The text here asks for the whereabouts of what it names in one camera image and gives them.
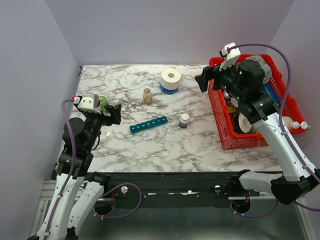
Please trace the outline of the teal weekly pill organizer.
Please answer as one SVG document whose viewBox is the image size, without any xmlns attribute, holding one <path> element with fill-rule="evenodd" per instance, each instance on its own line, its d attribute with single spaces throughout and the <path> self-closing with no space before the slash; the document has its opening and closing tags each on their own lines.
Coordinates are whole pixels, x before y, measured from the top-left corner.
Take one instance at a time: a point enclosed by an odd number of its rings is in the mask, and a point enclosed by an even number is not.
<svg viewBox="0 0 320 240">
<path fill-rule="evenodd" d="M 144 130 L 152 129 L 158 126 L 162 126 L 168 123 L 166 116 L 156 117 L 141 123 L 137 123 L 129 126 L 129 130 L 132 134 L 139 133 Z"/>
</svg>

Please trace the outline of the white bottle cap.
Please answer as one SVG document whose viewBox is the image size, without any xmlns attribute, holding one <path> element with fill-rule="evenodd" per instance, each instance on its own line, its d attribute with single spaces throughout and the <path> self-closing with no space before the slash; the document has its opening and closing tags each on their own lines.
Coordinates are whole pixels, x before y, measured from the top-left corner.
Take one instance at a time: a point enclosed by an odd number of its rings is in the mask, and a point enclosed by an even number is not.
<svg viewBox="0 0 320 240">
<path fill-rule="evenodd" d="M 190 116 L 187 114 L 187 113 L 183 113 L 181 116 L 180 116 L 180 120 L 183 121 L 183 122 L 188 122 L 190 119 Z"/>
</svg>

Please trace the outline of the white pill bottle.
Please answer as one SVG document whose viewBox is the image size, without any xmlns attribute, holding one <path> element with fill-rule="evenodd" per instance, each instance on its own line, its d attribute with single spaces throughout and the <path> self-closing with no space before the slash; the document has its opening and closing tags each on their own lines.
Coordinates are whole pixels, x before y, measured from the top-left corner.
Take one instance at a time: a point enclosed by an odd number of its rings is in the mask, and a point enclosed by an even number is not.
<svg viewBox="0 0 320 240">
<path fill-rule="evenodd" d="M 181 128 L 187 128 L 190 122 L 190 116 L 187 113 L 183 113 L 179 118 L 179 126 Z"/>
</svg>

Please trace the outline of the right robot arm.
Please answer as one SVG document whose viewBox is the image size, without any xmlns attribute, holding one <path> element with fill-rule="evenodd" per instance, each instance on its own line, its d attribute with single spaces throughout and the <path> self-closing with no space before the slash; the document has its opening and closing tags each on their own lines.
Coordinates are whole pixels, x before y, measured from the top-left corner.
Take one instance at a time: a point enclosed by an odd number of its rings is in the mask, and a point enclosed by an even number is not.
<svg viewBox="0 0 320 240">
<path fill-rule="evenodd" d="M 221 64 L 206 66 L 195 77 L 201 92 L 208 82 L 212 89 L 224 90 L 238 102 L 238 110 L 263 136 L 276 156 L 282 173 L 270 174 L 243 170 L 230 183 L 230 191 L 241 196 L 247 190 L 273 194 L 284 205 L 290 205 L 319 185 L 320 171 L 302 152 L 273 99 L 261 91 L 265 72 L 251 59 L 241 61 L 238 67 L 222 68 Z"/>
</svg>

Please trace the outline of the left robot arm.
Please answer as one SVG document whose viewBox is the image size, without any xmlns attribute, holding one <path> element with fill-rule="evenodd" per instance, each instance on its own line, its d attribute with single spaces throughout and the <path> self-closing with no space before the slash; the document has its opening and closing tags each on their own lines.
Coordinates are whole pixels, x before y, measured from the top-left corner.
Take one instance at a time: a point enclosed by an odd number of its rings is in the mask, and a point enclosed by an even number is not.
<svg viewBox="0 0 320 240">
<path fill-rule="evenodd" d="M 62 135 L 64 146 L 58 158 L 54 193 L 43 223 L 37 233 L 31 236 L 32 240 L 66 238 L 70 214 L 93 160 L 92 150 L 101 128 L 121 123 L 121 104 L 106 104 L 103 109 L 109 115 L 104 115 L 102 110 L 89 113 L 79 109 L 85 120 L 78 117 L 66 118 Z"/>
</svg>

